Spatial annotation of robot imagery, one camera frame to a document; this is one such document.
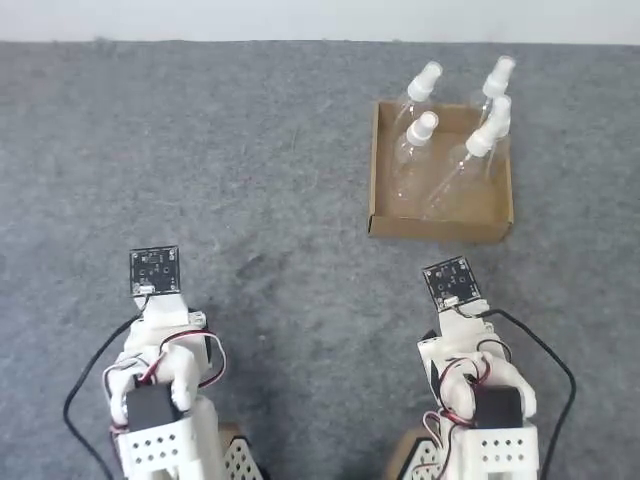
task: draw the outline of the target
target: red wire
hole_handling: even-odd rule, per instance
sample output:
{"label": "red wire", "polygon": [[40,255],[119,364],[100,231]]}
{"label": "red wire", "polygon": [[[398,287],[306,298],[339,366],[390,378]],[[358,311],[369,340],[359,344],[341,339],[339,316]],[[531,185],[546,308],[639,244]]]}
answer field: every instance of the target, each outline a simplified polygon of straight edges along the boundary
{"label": "red wire", "polygon": [[439,382],[442,385],[442,382],[444,380],[444,378],[447,376],[447,373],[449,373],[449,370],[451,370],[453,367],[455,367],[456,365],[458,365],[460,362],[467,360],[466,358],[456,358],[453,362],[451,362],[449,365],[446,366],[446,368],[444,369],[444,371],[442,372],[442,374],[440,375],[439,378]]}
{"label": "red wire", "polygon": [[421,463],[420,465],[416,465],[415,467],[413,467],[411,469],[411,477],[413,478],[413,474],[419,468],[437,467],[438,465],[440,465],[440,464],[439,463]]}
{"label": "red wire", "polygon": [[[178,332],[178,333],[174,333],[173,335],[169,335],[167,338],[162,340],[162,342],[160,343],[159,349],[162,352],[162,348],[167,343],[172,342],[174,340],[177,340],[179,338],[190,337],[190,336],[194,336],[194,335],[205,335],[205,336],[214,335],[217,338],[217,335],[215,335],[215,333],[210,332],[208,330],[186,330],[184,332]],[[220,377],[222,377],[222,375],[224,375],[225,371],[227,370],[227,357],[226,357],[226,354],[224,353],[224,350],[222,349],[222,346],[219,345],[219,347],[220,347],[220,354],[222,355],[222,367],[211,378],[200,382],[198,384],[198,388],[205,388],[205,387],[208,387],[209,385],[212,385],[212,384],[216,383],[220,379]],[[160,365],[160,362],[162,361],[163,355],[164,355],[164,353],[161,353],[160,357],[158,357],[158,359],[149,367],[149,369],[145,372],[145,374],[140,379],[141,382],[143,382],[143,383],[148,382],[149,379],[155,374],[156,370],[158,369],[158,366]]]}
{"label": "red wire", "polygon": [[122,470],[122,458],[120,458],[120,449],[118,448],[118,435],[113,432],[109,432],[109,438],[111,439],[111,448],[113,449],[113,454],[118,460],[118,465],[120,465],[120,470]]}
{"label": "red wire", "polygon": [[443,408],[442,411],[440,412],[440,415],[442,415],[444,418],[452,421],[454,424],[462,426],[462,427],[472,427],[473,426],[473,421],[472,420],[467,420],[465,418],[459,417],[458,415],[456,415],[455,413],[453,413],[451,410],[447,409],[447,408]]}
{"label": "red wire", "polygon": [[451,442],[453,441],[453,430],[455,430],[456,427],[459,427],[459,425],[453,425],[451,427],[451,429],[449,430],[449,437],[447,440],[447,443],[449,444],[447,448],[447,456],[444,459],[444,463],[442,464],[442,469],[440,470],[440,474],[436,477],[436,480],[442,480],[444,478],[444,474],[447,471],[447,467],[449,466],[449,460],[451,460],[451,451],[453,450]]}
{"label": "red wire", "polygon": [[489,378],[489,375],[491,375],[491,364],[484,357],[482,357],[482,361],[484,362],[485,369],[482,376],[476,382],[477,385],[483,384],[487,380],[487,378]]}

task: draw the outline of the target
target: spray nozzle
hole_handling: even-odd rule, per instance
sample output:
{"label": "spray nozzle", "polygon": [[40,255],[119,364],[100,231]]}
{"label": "spray nozzle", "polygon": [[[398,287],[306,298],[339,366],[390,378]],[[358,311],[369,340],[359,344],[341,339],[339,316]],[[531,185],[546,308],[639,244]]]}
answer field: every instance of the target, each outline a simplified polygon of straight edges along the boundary
{"label": "spray nozzle", "polygon": [[421,147],[433,135],[438,126],[438,116],[433,112],[425,112],[407,129],[407,140],[416,147]]}
{"label": "spray nozzle", "polygon": [[499,138],[504,119],[498,115],[489,117],[484,124],[474,131],[465,146],[474,157],[484,157]]}
{"label": "spray nozzle", "polygon": [[442,66],[438,62],[429,62],[407,87],[407,94],[415,102],[424,102],[429,98],[436,81],[442,75]]}
{"label": "spray nozzle", "polygon": [[511,127],[511,98],[508,95],[500,95],[493,101],[489,114],[489,119],[491,118],[498,125],[497,138],[506,136]]}
{"label": "spray nozzle", "polygon": [[493,71],[485,80],[484,86],[482,87],[482,93],[489,98],[496,98],[503,95],[507,90],[509,78],[511,77],[511,72],[513,72],[513,67],[515,66],[516,61],[513,58],[506,55],[500,57],[496,62],[495,67],[493,67]]}

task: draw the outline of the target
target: cardboard box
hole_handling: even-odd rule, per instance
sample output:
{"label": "cardboard box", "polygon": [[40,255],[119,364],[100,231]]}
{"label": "cardboard box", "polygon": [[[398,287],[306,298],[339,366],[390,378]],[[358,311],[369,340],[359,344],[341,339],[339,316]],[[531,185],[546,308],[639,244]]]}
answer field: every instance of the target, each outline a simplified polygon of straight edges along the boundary
{"label": "cardboard box", "polygon": [[[401,237],[437,241],[474,243],[499,242],[513,225],[511,159],[509,141],[496,154],[497,170],[489,184],[474,189],[461,199],[455,218],[425,220],[421,205],[398,206],[391,189],[391,160],[395,138],[392,125],[396,117],[393,102],[376,104],[373,117],[371,183],[368,232],[372,236]],[[433,111],[440,121],[432,137],[434,156],[443,165],[455,145],[462,144],[478,123],[477,111],[463,105],[437,105]]]}

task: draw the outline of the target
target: plastic bottle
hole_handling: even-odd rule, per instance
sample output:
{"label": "plastic bottle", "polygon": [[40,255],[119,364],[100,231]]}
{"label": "plastic bottle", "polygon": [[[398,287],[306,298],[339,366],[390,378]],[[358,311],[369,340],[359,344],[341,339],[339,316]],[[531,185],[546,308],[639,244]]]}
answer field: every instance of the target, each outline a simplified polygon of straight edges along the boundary
{"label": "plastic bottle", "polygon": [[486,176],[493,178],[500,171],[501,163],[506,156],[506,138],[511,128],[511,98],[508,95],[501,95],[496,98],[493,108],[489,114],[489,119],[497,117],[496,121],[500,124],[496,134],[496,141],[489,152],[487,160]]}
{"label": "plastic bottle", "polygon": [[511,72],[513,72],[515,66],[516,61],[513,58],[503,55],[496,62],[493,71],[487,76],[482,90],[478,90],[471,95],[471,106],[480,111],[478,126],[481,126],[487,119],[493,100],[500,95],[504,95],[509,85]]}
{"label": "plastic bottle", "polygon": [[441,75],[442,66],[438,62],[427,63],[422,72],[411,81],[406,93],[396,101],[399,110],[393,123],[394,138],[402,135],[409,125],[430,109],[429,96]]}
{"label": "plastic bottle", "polygon": [[437,126],[438,116],[435,113],[423,113],[396,141],[394,148],[394,197],[403,203],[414,202],[417,209],[420,208],[420,199],[429,185],[429,169],[432,164],[431,136]]}
{"label": "plastic bottle", "polygon": [[451,149],[449,168],[444,178],[426,196],[423,217],[428,219],[455,216],[467,191],[480,188],[486,182],[483,175],[500,123],[497,117],[474,131],[463,145]]}

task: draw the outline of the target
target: circuit board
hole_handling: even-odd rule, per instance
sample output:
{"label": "circuit board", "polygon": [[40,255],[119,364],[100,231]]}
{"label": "circuit board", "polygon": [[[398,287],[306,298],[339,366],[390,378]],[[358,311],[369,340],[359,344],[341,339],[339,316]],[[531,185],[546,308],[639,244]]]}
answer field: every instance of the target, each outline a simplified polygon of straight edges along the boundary
{"label": "circuit board", "polygon": [[132,296],[180,292],[180,261],[176,245],[131,250],[129,266]]}
{"label": "circuit board", "polygon": [[456,257],[422,269],[438,313],[481,298],[469,262]]}

